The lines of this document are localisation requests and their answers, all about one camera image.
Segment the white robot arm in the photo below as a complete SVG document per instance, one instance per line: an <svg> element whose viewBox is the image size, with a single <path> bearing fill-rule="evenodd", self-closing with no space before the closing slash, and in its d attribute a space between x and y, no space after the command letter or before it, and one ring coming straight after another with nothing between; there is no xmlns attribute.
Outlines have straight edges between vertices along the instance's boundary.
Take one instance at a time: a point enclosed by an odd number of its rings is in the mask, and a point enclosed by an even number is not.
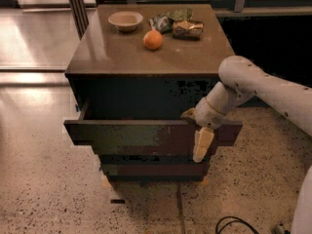
<svg viewBox="0 0 312 234"><path fill-rule="evenodd" d="M239 121L232 147L213 157L216 212L210 234L312 234L312 91L265 73L247 58L226 58L218 82L182 118L197 128L196 160L217 131Z"/></svg>

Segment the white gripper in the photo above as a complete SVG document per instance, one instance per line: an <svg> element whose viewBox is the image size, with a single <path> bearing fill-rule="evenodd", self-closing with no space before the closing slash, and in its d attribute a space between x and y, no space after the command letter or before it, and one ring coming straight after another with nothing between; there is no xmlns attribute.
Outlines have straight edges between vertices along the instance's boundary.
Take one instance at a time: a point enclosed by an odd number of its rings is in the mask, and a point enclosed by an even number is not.
<svg viewBox="0 0 312 234"><path fill-rule="evenodd" d="M220 100L208 100L203 97L195 108L187 109L181 113L180 117L185 120L195 120L202 127L195 131L193 148L193 161L201 163L215 137L212 129L217 129L222 125L225 117L224 104Z"/></svg>

